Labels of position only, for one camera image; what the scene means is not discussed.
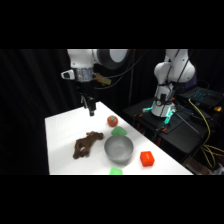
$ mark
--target stainless steel bowl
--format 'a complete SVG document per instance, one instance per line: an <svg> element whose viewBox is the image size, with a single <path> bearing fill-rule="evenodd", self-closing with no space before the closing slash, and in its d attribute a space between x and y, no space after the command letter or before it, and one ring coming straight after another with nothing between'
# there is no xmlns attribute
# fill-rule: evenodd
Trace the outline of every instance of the stainless steel bowl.
<svg viewBox="0 0 224 224"><path fill-rule="evenodd" d="M112 161L118 163L128 161L134 151L132 141L128 137L121 135L112 136L107 139L104 148L107 156Z"/></svg>

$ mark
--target yellow wire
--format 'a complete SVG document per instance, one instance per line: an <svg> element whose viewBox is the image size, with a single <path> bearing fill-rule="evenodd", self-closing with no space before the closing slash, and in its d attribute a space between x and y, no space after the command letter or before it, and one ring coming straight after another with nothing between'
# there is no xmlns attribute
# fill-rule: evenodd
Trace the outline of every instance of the yellow wire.
<svg viewBox="0 0 224 224"><path fill-rule="evenodd" d="M199 110L199 109L198 109L198 108L191 102L190 99L189 99L189 102L190 102L190 104L191 104L191 105L198 111L198 113L202 116L202 118L203 118L203 120L205 121L206 126L207 126L207 128L208 128L208 137L207 137L206 141L202 144L202 146L201 146L200 148L201 148L202 152L204 153L205 158L206 158L206 160L207 160L209 166L210 166L211 168L213 168L213 167L215 167L215 165L216 165L214 155L216 155L216 156L224 156L224 155L213 153L213 152L211 151L210 148L215 149L215 150L218 150L218 151L223 152L223 153L224 153L224 151L221 150L221 149L218 149L218 148L216 148L216 147L213 147L213 146L210 146L210 145L206 145L206 143L208 142L208 140L209 140L209 138L210 138L210 136L211 136L211 130L210 130L210 127L209 127L208 122L207 122L207 120L205 119L204 115L201 113L201 111L200 111L200 110ZM208 152L208 153L211 154L212 159L213 159L213 162L214 162L214 166L211 165L211 163L210 163L210 161L209 161L209 159L208 159L208 157L207 157L207 155L206 155L205 152Z"/></svg>

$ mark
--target black curtain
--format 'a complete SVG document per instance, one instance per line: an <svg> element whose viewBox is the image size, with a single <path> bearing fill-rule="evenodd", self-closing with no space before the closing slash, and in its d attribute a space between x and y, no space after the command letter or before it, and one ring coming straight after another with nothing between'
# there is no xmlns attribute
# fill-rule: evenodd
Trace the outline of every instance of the black curtain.
<svg viewBox="0 0 224 224"><path fill-rule="evenodd" d="M146 50L137 49L135 61ZM103 76L124 72L132 53L122 68L110 71L96 66L95 72ZM116 86L96 90L96 99L123 117L123 109L154 96L154 69L164 58L165 49L150 49L135 66L133 79L129 71ZM223 49L195 49L191 61L199 79L207 81L214 90L224 91ZM60 76L69 69L65 49L0 49L1 173L49 173L44 120L81 107L76 83Z"/></svg>

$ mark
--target red cube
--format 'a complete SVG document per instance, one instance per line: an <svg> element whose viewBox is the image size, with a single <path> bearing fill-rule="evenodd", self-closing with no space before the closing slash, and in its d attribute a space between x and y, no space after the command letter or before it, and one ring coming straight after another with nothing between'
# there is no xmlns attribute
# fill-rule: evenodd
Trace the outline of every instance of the red cube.
<svg viewBox="0 0 224 224"><path fill-rule="evenodd" d="M151 152L142 152L140 159L144 167L153 166L155 162L155 159Z"/></svg>

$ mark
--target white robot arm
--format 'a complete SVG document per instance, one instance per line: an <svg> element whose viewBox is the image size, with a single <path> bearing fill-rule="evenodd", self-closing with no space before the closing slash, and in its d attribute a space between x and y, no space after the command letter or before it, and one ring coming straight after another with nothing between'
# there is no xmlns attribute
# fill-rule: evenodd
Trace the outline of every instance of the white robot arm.
<svg viewBox="0 0 224 224"><path fill-rule="evenodd" d="M125 62L128 53L128 49L68 49L72 69L63 72L62 78L77 81L82 102L85 108L89 108L91 116L96 110L92 84L94 64L117 69ZM155 102L151 108L143 111L151 110L155 116L170 119L172 110L175 110L172 103L175 90L171 82L186 83L194 74L195 68L189 61L188 49L167 49L165 62L155 68L158 80Z"/></svg>
<svg viewBox="0 0 224 224"><path fill-rule="evenodd" d="M63 79L77 81L82 102L85 108L89 108L90 116L96 110L92 84L94 64L111 70L118 69L125 62L128 53L128 49L68 49L72 69L61 75Z"/></svg>
<svg viewBox="0 0 224 224"><path fill-rule="evenodd" d="M175 110L175 105L172 103L175 90L171 82L178 84L190 81L195 74L195 68L189 60L188 49L167 49L165 61L155 68L158 87L151 110L155 116L170 119L172 111Z"/></svg>

